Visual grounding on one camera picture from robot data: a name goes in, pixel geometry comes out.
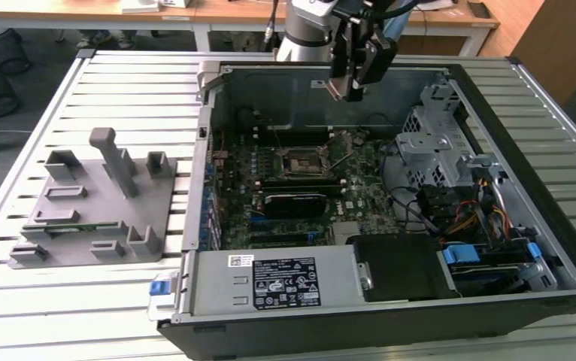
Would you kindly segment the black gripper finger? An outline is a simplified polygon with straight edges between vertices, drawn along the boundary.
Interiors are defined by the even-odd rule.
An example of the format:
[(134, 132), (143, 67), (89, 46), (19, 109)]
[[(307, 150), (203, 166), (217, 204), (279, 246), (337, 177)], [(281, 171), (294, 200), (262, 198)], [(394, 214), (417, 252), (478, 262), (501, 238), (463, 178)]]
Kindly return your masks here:
[(330, 48), (330, 77), (341, 78), (354, 70), (359, 24), (341, 22)]
[(395, 42), (382, 35), (371, 35), (362, 49), (353, 52), (346, 72), (345, 100), (347, 102), (362, 100), (362, 88), (382, 80), (395, 54)]

